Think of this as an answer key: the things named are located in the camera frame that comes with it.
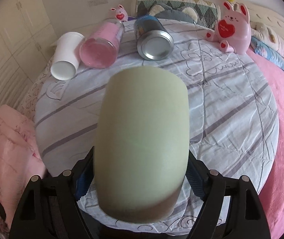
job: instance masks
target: metal screw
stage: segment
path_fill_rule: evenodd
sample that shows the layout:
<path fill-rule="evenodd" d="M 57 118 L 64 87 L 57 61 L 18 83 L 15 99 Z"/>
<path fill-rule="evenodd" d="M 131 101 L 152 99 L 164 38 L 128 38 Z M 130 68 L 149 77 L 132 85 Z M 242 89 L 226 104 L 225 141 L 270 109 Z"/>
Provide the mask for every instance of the metal screw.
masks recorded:
<path fill-rule="evenodd" d="M 217 176 L 219 174 L 219 172 L 217 170 L 210 170 L 210 174 L 212 174 L 213 176 Z"/>
<path fill-rule="evenodd" d="M 249 182 L 249 178 L 246 175 L 242 176 L 242 180 L 245 181 L 245 182 Z"/>
<path fill-rule="evenodd" d="M 34 175 L 34 176 L 31 177 L 32 182 L 36 182 L 38 179 L 39 179 L 38 175 Z"/>
<path fill-rule="evenodd" d="M 64 172 L 63 172 L 63 176 L 70 176 L 71 175 L 71 170 L 65 170 Z"/>

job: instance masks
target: red heart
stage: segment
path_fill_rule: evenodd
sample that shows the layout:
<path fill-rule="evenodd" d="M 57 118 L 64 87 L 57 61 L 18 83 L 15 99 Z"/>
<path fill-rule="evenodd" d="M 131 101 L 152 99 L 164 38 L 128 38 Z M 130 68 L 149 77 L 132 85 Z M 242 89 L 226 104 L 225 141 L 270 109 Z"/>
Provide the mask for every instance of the red heart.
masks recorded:
<path fill-rule="evenodd" d="M 235 33 L 235 27 L 232 24 L 227 24 L 225 20 L 219 22 L 219 34 L 222 38 L 227 38 Z"/>
<path fill-rule="evenodd" d="M 119 20 L 123 20 L 124 18 L 124 14 L 117 14 L 116 17 L 119 19 Z"/>

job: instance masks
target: cream headboard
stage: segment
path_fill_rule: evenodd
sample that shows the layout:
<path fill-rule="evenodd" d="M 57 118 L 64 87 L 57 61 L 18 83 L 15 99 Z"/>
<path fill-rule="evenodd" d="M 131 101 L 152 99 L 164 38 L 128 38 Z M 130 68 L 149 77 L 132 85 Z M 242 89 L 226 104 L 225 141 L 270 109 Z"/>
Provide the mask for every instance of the cream headboard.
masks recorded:
<path fill-rule="evenodd" d="M 270 26 L 279 36 L 284 39 L 284 17 L 277 12 L 253 4 L 246 0 L 236 0 L 236 3 L 244 3 L 249 11 L 251 22 L 260 22 Z"/>

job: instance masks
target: gray pillow with ears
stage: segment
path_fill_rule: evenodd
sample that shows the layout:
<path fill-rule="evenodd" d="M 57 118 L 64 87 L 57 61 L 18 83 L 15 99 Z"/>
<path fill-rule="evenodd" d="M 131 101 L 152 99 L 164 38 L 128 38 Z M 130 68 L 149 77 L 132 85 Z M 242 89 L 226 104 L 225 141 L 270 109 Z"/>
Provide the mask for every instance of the gray pillow with ears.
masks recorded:
<path fill-rule="evenodd" d="M 155 16 L 159 19 L 177 20 L 196 24 L 198 15 L 192 7 L 181 7 L 174 10 L 166 4 L 156 4 L 149 10 L 149 15 Z"/>

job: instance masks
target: large pink bunny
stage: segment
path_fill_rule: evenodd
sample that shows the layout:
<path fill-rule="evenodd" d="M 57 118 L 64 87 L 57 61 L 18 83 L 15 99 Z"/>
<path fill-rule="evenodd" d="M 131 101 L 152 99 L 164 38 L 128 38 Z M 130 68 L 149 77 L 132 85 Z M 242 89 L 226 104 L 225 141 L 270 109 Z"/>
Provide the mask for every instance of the large pink bunny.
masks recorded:
<path fill-rule="evenodd" d="M 122 5 L 119 4 L 119 8 L 115 9 L 115 8 L 111 8 L 111 11 L 115 12 L 115 17 L 122 21 L 122 22 L 127 22 L 128 21 L 128 13 L 126 12 L 126 10 L 124 9 L 124 7 Z"/>
<path fill-rule="evenodd" d="M 227 9 L 225 15 L 215 25 L 215 31 L 209 30 L 205 39 L 210 42 L 220 42 L 219 49 L 224 52 L 245 54 L 250 39 L 249 12 L 244 4 L 240 4 L 241 12 L 236 12 L 228 1 L 223 3 Z"/>

